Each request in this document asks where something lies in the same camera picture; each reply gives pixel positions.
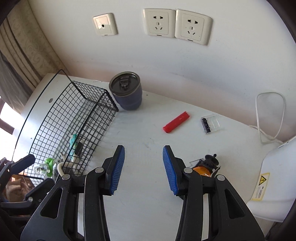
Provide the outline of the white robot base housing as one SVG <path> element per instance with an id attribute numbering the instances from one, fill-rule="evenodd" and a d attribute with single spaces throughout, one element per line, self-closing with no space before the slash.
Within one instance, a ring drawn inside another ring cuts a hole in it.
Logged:
<path id="1" fill-rule="evenodd" d="M 270 173 L 262 201 L 248 201 L 255 217 L 283 222 L 295 201 L 295 138 L 271 150 L 264 158 L 260 174 Z"/>

